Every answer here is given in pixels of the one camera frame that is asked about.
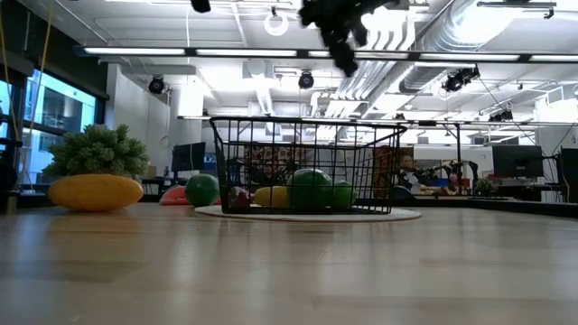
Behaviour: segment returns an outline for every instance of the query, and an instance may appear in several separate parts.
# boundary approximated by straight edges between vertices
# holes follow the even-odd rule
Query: potted plant
[[[488,179],[481,179],[476,183],[475,194],[479,194],[480,196],[487,198],[494,190],[496,190],[496,185],[493,181]]]
[[[116,131],[91,125],[84,133],[64,135],[63,144],[49,148],[53,161],[42,172],[64,176],[52,184],[49,199],[75,211],[104,212],[125,208],[143,197],[130,177],[146,172],[148,155],[139,140],[128,137],[128,126]]]

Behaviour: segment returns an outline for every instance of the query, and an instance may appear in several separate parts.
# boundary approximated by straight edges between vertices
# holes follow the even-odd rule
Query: ceiling
[[[48,17],[51,0],[19,0],[42,17]],[[191,47],[251,47],[251,48],[305,48],[323,47],[318,31],[302,28],[295,9],[278,12],[288,17],[288,29],[282,36],[272,36],[264,28],[264,19],[270,12],[267,7],[246,8],[242,5],[219,6],[208,14],[197,14],[187,5],[149,5],[133,2],[110,2],[105,0],[58,0],[55,8],[54,25],[87,45],[108,46],[191,46]],[[419,0],[429,4],[419,13],[411,13],[415,29],[419,31],[433,19],[448,0]],[[545,10],[518,14],[508,27],[480,48],[480,51],[578,51],[578,5],[574,0],[558,0],[556,14],[545,20]],[[187,15],[189,16],[189,39],[187,40]],[[483,23],[492,23],[491,19]],[[151,76],[143,71],[163,65],[195,66],[211,88],[212,96],[206,98],[206,106],[246,107],[249,101],[256,101],[256,92],[244,86],[242,76],[243,61],[223,59],[160,59],[133,58],[124,69],[143,82]],[[342,73],[329,60],[273,60],[275,67],[294,68],[294,72],[281,73],[281,81],[271,89],[273,101],[309,103],[315,91],[333,91],[343,81]],[[315,87],[300,90],[297,86],[300,70],[311,70],[315,77]],[[533,100],[555,88],[558,82],[578,82],[578,67],[565,65],[508,65],[480,64],[480,73],[486,87],[473,82],[460,94],[448,100],[437,95],[439,82],[431,83],[417,96],[401,107],[406,118],[450,116],[472,119],[484,108],[492,107],[497,101],[506,100],[520,94],[523,98],[512,106],[517,119],[527,119],[533,115]],[[171,79],[175,84],[179,78]],[[534,87],[543,91],[532,91]],[[370,113],[383,116],[379,107]]]

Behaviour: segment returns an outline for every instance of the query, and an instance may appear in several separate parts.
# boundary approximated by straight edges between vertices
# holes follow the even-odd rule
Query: computer monitor
[[[172,149],[172,172],[205,169],[205,143],[175,145]]]
[[[494,145],[494,175],[496,177],[544,176],[542,147],[535,145]]]

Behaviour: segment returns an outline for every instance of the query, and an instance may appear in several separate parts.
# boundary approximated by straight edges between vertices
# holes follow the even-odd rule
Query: black wire basket
[[[210,125],[223,213],[391,212],[404,126],[241,116]]]

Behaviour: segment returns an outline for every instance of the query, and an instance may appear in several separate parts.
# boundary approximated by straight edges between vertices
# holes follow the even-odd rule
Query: table surface
[[[420,209],[245,221],[137,204],[0,217],[0,324],[574,324],[578,223]]]

